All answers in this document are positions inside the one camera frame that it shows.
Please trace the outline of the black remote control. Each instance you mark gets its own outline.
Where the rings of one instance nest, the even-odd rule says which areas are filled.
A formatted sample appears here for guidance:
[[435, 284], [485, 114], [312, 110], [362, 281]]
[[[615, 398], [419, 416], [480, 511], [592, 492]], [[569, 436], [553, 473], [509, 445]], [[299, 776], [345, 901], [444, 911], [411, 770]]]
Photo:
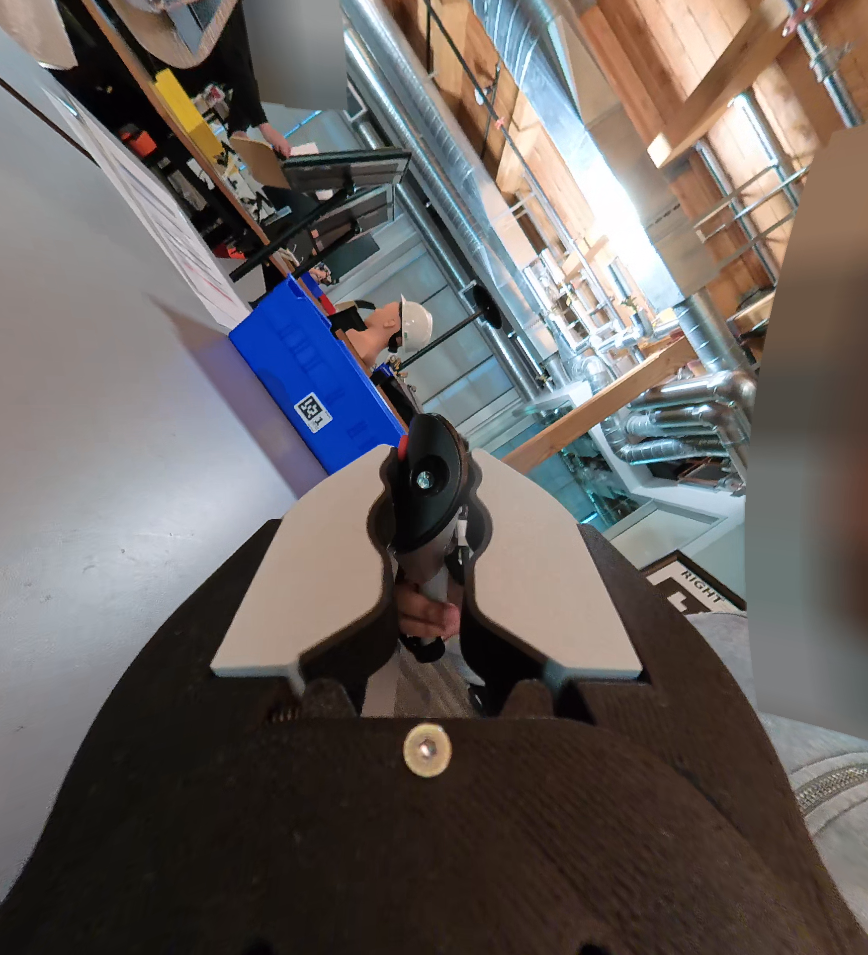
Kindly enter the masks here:
[[469, 464], [469, 448], [446, 418], [422, 413], [412, 419], [382, 471], [394, 553], [419, 551], [448, 529], [467, 503]]

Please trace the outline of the wooden support post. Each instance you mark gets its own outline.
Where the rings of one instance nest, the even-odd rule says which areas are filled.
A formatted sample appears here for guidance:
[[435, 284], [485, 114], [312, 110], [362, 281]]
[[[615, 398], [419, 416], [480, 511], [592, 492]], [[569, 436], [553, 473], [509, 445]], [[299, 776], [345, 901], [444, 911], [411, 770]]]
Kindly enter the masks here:
[[658, 387], [671, 380], [681, 368], [697, 364], [699, 359], [692, 345], [685, 338], [679, 338], [665, 349], [651, 354], [642, 364], [548, 425], [540, 434], [527, 440], [502, 460], [514, 471], [527, 475], [586, 435], [594, 426], [629, 405], [649, 388]]

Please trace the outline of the small yellow bin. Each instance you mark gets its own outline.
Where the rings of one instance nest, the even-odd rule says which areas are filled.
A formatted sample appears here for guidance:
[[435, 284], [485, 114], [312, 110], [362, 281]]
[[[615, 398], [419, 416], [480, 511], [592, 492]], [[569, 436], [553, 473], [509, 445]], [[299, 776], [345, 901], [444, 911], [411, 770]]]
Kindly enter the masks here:
[[190, 142], [208, 161], [225, 159], [225, 148], [170, 69], [154, 77], [154, 90]]

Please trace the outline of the mannequin head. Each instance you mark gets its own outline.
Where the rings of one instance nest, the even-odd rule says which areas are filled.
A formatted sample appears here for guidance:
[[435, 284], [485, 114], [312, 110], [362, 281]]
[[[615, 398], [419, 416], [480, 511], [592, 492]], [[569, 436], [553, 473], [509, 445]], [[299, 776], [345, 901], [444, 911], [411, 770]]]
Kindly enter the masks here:
[[389, 352], [389, 345], [396, 350], [403, 342], [403, 305], [404, 299], [400, 298], [362, 316], [357, 303], [347, 303], [329, 317], [332, 331], [371, 372], [380, 355]]

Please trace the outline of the person's grey sweatshirt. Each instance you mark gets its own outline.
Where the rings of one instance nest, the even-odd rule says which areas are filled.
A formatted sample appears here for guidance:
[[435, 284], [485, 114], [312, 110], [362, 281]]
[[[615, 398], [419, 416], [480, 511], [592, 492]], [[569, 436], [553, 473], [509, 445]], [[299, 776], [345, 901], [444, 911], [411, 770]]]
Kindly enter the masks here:
[[868, 741], [760, 710], [746, 617], [696, 613], [687, 618], [757, 710], [822, 861], [868, 933]]

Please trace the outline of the laminated paper sheet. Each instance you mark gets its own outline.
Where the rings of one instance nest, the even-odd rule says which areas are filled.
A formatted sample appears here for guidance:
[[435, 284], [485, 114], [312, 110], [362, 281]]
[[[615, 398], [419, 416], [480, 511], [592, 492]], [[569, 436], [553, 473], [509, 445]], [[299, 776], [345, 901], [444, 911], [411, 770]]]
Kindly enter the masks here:
[[174, 193], [69, 94], [44, 87], [47, 100], [173, 263], [213, 321], [229, 333], [250, 314]]

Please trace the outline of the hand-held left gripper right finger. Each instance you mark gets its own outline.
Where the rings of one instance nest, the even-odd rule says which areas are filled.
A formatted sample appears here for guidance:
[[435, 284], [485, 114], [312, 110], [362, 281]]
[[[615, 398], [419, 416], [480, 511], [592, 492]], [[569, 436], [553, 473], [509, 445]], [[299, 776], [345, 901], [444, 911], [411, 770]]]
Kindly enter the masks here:
[[467, 595], [475, 618], [539, 667], [545, 683], [634, 680], [643, 665], [579, 524], [541, 486], [476, 449], [485, 516]]

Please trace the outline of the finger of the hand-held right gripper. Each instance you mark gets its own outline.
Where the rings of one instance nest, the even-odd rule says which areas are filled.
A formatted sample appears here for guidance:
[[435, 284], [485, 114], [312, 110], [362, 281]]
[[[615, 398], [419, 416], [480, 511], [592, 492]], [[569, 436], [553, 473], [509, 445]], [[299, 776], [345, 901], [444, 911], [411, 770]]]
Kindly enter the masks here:
[[453, 551], [397, 552], [397, 582], [409, 583], [428, 599], [447, 599]]

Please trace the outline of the blue plastic bin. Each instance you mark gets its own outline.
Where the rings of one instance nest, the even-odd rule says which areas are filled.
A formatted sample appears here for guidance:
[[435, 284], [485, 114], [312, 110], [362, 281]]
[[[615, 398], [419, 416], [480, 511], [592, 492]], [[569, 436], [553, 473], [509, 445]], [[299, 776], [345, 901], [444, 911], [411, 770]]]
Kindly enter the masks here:
[[229, 338], [328, 474], [405, 435], [296, 279], [279, 283]]

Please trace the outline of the framed tag sign on stand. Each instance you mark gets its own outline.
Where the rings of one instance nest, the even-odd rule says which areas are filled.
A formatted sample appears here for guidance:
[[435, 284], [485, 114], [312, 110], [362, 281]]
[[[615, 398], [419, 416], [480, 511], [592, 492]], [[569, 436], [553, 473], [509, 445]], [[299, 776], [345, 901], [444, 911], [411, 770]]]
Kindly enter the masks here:
[[679, 550], [643, 567], [641, 573], [684, 615], [746, 612], [743, 598]]

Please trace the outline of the open cardboard box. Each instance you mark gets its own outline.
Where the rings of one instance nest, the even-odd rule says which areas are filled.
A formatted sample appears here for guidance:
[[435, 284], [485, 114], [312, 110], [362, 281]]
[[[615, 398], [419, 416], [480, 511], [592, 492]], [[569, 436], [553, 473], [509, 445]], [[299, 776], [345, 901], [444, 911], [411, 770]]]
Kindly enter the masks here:
[[229, 143], [259, 185], [290, 192], [293, 190], [284, 172], [285, 159], [270, 143], [241, 133], [230, 136]]

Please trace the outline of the large silver ventilation duct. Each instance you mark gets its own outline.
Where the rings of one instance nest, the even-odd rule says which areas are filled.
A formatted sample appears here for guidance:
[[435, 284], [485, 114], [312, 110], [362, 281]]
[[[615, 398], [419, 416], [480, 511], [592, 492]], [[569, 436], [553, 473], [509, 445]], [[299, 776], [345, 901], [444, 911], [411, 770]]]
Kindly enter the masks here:
[[349, 73], [413, 153], [416, 179], [523, 350], [547, 365], [557, 347], [527, 276], [537, 252], [387, 7], [344, 1], [342, 10]]

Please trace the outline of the person's right hand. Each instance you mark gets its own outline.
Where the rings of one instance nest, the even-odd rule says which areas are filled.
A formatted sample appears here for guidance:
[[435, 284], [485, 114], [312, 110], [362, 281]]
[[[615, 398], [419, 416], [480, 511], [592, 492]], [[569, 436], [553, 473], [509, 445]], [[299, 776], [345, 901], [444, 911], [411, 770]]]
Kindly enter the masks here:
[[449, 640], [460, 633], [461, 609], [454, 603], [438, 602], [419, 591], [396, 591], [398, 625], [406, 637], [432, 641]]

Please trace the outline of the silver pipe bundle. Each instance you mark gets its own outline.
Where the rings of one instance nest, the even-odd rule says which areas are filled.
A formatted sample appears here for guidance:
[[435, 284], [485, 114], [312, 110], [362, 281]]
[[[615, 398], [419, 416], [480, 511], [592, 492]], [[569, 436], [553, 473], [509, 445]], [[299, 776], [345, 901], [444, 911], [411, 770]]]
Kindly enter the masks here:
[[612, 455], [630, 466], [714, 461], [743, 489], [749, 473], [757, 379], [739, 371], [650, 388], [601, 425]]

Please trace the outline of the black computer monitor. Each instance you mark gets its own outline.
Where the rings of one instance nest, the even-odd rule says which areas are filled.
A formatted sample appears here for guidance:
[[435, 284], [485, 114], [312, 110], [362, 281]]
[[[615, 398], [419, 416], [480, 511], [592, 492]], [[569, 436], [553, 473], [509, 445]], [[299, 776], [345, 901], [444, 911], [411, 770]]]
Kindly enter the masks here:
[[392, 147], [312, 153], [280, 161], [287, 187], [297, 193], [335, 193], [396, 185], [413, 154]]
[[367, 234], [395, 219], [395, 186], [380, 185], [359, 191], [338, 208], [314, 223], [317, 244], [324, 248], [346, 236], [352, 229]]

